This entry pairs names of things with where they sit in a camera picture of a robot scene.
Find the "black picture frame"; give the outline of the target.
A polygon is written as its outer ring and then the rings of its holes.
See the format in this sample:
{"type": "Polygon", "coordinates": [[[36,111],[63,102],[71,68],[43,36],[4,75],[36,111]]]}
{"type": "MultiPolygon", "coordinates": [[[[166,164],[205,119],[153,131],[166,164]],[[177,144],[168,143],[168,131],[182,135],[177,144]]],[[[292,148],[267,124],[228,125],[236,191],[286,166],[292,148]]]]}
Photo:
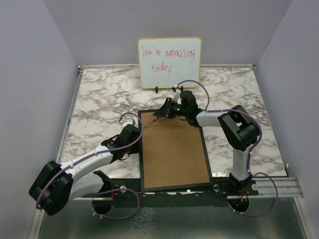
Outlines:
{"type": "MultiPolygon", "coordinates": [[[[139,111],[143,124],[154,110],[139,111]]],[[[159,119],[144,129],[140,140],[141,190],[190,189],[212,182],[209,158],[201,128],[186,121],[159,119]]]]}

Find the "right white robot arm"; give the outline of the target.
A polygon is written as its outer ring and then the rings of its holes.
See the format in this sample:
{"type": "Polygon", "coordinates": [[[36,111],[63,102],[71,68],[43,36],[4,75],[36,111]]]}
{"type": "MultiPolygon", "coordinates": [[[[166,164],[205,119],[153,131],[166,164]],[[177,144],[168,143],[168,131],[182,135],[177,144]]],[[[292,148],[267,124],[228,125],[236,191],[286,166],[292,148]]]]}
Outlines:
{"type": "Polygon", "coordinates": [[[166,98],[164,104],[155,111],[154,117],[173,119],[184,117],[193,127],[220,127],[228,143],[233,148],[233,165],[229,174],[229,189],[240,195],[251,180],[250,158],[252,149],[260,142],[262,129],[259,123],[241,106],[230,109],[206,110],[198,107],[192,91],[179,94],[181,103],[166,98]]]}

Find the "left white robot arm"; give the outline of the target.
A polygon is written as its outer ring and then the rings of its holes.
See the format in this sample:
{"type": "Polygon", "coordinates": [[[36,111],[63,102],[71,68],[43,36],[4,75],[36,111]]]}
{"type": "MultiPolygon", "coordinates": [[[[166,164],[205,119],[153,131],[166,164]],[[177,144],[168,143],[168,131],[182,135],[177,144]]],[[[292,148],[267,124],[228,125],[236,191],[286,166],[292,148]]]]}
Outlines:
{"type": "Polygon", "coordinates": [[[53,216],[73,198],[93,193],[106,196],[110,191],[108,177],[95,170],[122,160],[126,154],[138,153],[142,134],[141,129],[128,124],[82,157],[64,163],[47,162],[28,192],[36,208],[53,216]]]}

